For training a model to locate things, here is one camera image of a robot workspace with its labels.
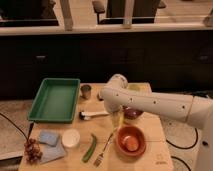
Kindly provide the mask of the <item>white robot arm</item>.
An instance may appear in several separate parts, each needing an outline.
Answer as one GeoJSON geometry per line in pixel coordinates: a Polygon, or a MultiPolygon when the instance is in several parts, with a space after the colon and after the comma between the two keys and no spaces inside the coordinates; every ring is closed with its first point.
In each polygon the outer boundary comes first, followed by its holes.
{"type": "Polygon", "coordinates": [[[113,75],[100,90],[100,95],[109,113],[127,106],[200,129],[202,137],[194,171],[213,171],[213,99],[131,90],[128,89],[127,79],[121,74],[113,75]]]}

